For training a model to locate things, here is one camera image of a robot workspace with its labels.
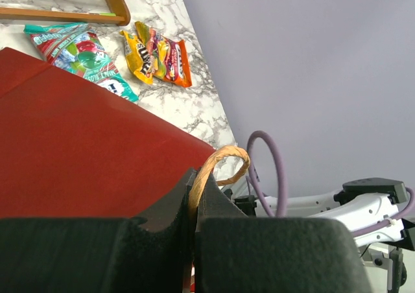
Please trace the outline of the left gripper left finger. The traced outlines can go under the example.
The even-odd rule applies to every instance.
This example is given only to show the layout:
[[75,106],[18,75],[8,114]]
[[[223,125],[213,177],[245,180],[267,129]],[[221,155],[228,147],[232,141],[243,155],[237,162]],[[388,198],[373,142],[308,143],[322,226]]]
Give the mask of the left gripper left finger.
[[187,292],[195,177],[130,218],[3,219],[1,291]]

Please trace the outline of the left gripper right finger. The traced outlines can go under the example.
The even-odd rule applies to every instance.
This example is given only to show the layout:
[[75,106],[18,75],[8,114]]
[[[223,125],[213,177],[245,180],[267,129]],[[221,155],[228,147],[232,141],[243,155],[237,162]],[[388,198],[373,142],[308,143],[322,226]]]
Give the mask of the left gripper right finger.
[[257,218],[209,178],[195,233],[197,292],[370,292],[345,225],[326,218]]

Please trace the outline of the red brown paper bag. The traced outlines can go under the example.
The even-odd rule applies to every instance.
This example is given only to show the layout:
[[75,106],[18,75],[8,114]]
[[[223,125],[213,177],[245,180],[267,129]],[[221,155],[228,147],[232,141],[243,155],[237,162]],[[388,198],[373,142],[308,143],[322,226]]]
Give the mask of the red brown paper bag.
[[15,49],[1,51],[1,218],[171,221],[195,190],[196,208],[215,150],[108,90]]

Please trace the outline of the orange Fox's candy bag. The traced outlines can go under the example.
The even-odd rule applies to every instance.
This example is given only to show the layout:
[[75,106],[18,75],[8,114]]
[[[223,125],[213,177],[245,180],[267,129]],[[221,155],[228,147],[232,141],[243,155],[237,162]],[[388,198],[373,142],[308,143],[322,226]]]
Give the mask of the orange Fox's candy bag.
[[183,88],[192,86],[185,41],[174,41],[148,25],[134,23],[138,38],[146,45],[152,62],[152,76]]

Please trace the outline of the green Fox's mint bag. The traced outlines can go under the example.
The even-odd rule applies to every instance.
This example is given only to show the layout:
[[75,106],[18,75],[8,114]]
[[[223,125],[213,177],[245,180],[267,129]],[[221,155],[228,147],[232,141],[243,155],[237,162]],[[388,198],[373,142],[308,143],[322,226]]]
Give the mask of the green Fox's mint bag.
[[130,102],[139,100],[87,23],[25,25],[24,33],[47,63]]

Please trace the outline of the yellow M&M's candy bag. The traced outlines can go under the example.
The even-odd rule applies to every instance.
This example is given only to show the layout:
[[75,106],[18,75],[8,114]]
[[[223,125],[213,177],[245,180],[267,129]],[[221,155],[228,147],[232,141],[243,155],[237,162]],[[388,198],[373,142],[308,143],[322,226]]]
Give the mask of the yellow M&M's candy bag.
[[145,84],[153,83],[152,62],[145,44],[133,34],[120,31],[124,39],[124,55],[130,72]]

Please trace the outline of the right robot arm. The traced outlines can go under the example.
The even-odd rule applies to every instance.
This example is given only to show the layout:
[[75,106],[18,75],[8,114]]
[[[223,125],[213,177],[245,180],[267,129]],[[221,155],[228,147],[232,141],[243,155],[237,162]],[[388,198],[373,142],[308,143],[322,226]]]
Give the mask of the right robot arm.
[[327,194],[289,198],[288,217],[330,218],[343,223],[358,247],[378,242],[414,250],[414,191],[402,181],[366,178]]

